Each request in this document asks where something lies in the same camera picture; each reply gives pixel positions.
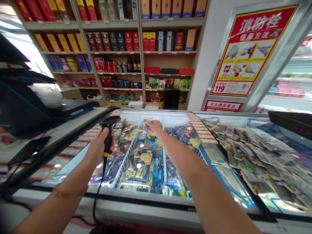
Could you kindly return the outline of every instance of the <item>cash register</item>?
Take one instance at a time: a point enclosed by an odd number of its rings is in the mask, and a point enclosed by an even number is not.
[[[63,99],[59,107],[47,108],[29,86],[55,79],[30,71],[30,61],[2,34],[0,51],[0,125],[15,137],[33,138],[95,107],[92,101]]]

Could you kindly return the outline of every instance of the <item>white wall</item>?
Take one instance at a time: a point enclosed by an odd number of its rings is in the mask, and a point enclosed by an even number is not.
[[[231,10],[234,7],[262,2],[267,2],[267,0],[210,0],[188,110],[201,110],[209,80],[218,62],[219,50]]]

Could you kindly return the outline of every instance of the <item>fire hydrant sign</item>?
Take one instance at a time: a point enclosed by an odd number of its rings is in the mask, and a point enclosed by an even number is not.
[[[238,112],[242,103],[208,100],[205,111]]]
[[[248,96],[296,8],[236,16],[211,95]]]

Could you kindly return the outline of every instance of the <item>bracelet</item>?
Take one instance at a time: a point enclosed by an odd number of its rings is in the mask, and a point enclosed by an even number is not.
[[[72,197],[79,197],[79,196],[83,195],[88,190],[88,187],[89,187],[89,186],[86,186],[84,189],[82,189],[78,192],[71,193],[71,192],[63,192],[63,191],[59,190],[58,186],[59,186],[59,184],[57,186],[55,186],[55,188],[52,191],[52,194],[54,194],[55,196],[57,196],[59,198],[65,198],[65,199],[72,198]]]

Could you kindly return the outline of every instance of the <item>freezer display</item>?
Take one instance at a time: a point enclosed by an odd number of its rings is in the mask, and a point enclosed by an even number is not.
[[[263,210],[255,203],[235,171],[226,164],[226,158],[223,156],[223,164],[212,164],[207,148],[203,146],[203,138],[200,137],[202,131],[198,129],[209,131],[199,119],[198,122],[190,120],[187,113],[129,109],[112,112],[120,115],[122,123],[114,126],[115,150],[105,165],[104,182],[99,193],[109,195],[110,199],[122,197],[123,201],[128,202],[147,200],[151,205],[153,202],[163,202],[168,208],[178,205],[188,210],[188,207],[194,207],[188,184],[171,162],[161,142],[146,125],[146,121],[159,120],[166,132],[186,144],[210,166],[245,212],[263,217]],[[41,187],[53,188],[63,181],[85,156],[92,140],[91,133],[99,129],[100,126],[95,125],[76,140],[73,139],[66,149],[27,179],[28,185],[40,190]],[[98,165],[94,171],[85,196],[97,192],[102,167]]]
[[[312,217],[311,141],[259,115],[197,116],[219,142],[226,167],[271,212]]]
[[[312,113],[312,30],[276,79],[256,113]]]

